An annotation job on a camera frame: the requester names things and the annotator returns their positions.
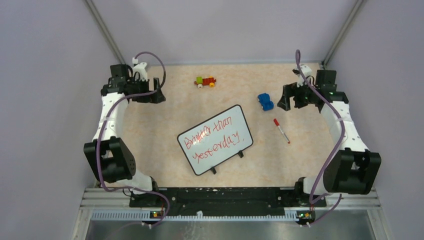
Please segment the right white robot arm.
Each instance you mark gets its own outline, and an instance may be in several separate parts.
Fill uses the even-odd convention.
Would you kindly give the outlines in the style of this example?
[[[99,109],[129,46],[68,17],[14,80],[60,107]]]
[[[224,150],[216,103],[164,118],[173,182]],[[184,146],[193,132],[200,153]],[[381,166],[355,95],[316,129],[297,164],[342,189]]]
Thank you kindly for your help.
[[[349,99],[345,92],[337,90],[335,70],[312,70],[302,65],[294,68],[297,82],[283,86],[277,103],[285,111],[291,109],[291,101],[297,109],[313,105],[323,117],[334,148],[317,176],[300,179],[302,187],[293,192],[293,200],[299,206],[307,206],[314,196],[344,193],[367,195],[372,190],[381,166],[381,156],[372,152],[362,141],[350,113]]]

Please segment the small whiteboard with stand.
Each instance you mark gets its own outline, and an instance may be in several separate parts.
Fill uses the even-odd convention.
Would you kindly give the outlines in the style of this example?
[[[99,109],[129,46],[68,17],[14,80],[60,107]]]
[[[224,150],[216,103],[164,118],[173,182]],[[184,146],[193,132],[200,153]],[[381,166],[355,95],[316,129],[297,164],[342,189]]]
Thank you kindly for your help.
[[[177,136],[193,173],[200,176],[243,151],[254,143],[244,111],[239,104],[191,127]]]

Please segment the red capped whiteboard marker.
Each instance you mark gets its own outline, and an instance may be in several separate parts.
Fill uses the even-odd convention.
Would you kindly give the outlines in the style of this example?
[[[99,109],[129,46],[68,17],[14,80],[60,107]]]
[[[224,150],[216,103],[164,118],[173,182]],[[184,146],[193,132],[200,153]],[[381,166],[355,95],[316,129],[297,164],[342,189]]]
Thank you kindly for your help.
[[[277,126],[277,128],[279,129],[279,131],[281,132],[283,138],[285,139],[285,141],[290,144],[291,141],[288,138],[288,136],[286,135],[286,133],[284,132],[283,128],[281,127],[280,123],[278,122],[278,120],[276,118],[273,119],[274,124]]]

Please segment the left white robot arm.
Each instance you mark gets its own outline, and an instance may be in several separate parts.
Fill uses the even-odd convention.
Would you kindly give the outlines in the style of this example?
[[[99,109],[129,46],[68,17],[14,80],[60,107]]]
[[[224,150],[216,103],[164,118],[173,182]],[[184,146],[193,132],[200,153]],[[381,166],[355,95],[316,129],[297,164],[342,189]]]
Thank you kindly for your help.
[[[118,183],[132,195],[141,196],[149,207],[160,202],[160,193],[153,177],[137,170],[136,160],[122,139],[125,112],[131,101],[158,104],[166,100],[160,80],[153,78],[153,90],[148,79],[146,62],[110,66],[111,77],[103,85],[101,115],[92,140],[83,146],[84,155],[96,178],[107,191],[108,184]]]

